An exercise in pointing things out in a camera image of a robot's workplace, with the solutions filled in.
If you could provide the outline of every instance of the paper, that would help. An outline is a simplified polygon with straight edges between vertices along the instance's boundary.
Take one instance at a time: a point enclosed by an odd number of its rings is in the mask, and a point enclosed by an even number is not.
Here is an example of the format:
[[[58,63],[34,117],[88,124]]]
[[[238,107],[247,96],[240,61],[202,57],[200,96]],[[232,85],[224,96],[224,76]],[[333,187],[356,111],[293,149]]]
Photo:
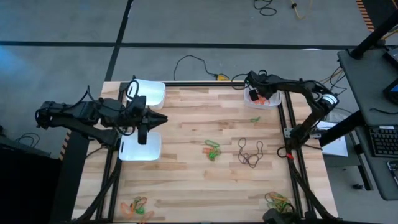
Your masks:
[[[335,123],[320,121],[317,124],[318,129],[327,130],[336,125]],[[344,136],[336,139],[335,141],[322,147],[322,153],[334,156],[346,156],[348,157],[346,139]]]

